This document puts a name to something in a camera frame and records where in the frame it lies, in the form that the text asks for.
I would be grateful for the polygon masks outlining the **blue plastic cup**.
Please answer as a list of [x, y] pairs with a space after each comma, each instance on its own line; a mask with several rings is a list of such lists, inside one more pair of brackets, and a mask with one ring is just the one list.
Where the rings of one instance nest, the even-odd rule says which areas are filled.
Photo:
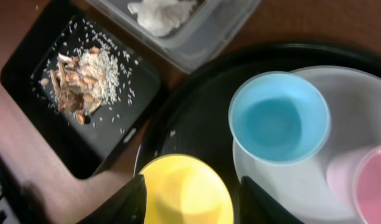
[[289, 72], [265, 72], [233, 94], [228, 124], [235, 142], [254, 159], [275, 165], [317, 154], [331, 132], [331, 112], [322, 93]]

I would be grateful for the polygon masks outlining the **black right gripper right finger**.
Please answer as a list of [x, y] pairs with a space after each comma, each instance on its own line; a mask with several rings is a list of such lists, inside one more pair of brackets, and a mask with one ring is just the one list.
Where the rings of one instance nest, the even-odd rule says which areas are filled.
[[248, 176], [241, 179], [238, 200], [240, 224], [303, 224]]

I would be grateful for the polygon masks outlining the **peanut shells and rice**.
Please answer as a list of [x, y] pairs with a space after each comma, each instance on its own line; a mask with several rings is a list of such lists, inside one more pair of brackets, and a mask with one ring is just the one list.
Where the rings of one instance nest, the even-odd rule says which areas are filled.
[[35, 96], [80, 129], [108, 125], [124, 135], [140, 113], [133, 100], [138, 61], [96, 22], [73, 17], [31, 73]]

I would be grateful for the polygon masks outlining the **pink plastic cup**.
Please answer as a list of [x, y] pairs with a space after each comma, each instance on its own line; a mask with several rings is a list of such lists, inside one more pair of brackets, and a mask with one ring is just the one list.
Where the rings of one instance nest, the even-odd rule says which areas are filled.
[[360, 221], [381, 224], [381, 146], [339, 154], [329, 163], [326, 180]]

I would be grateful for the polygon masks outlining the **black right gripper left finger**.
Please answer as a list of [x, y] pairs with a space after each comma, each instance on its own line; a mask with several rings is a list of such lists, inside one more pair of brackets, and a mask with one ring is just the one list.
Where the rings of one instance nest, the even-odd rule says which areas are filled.
[[146, 196], [145, 178], [138, 174], [78, 224], [143, 224]]

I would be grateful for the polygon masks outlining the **yellow bowl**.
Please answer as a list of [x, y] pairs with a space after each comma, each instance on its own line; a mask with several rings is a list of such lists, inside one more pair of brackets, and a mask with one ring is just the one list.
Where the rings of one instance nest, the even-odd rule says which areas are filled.
[[226, 185], [201, 160], [170, 154], [149, 162], [139, 173], [146, 184], [145, 223], [235, 223]]

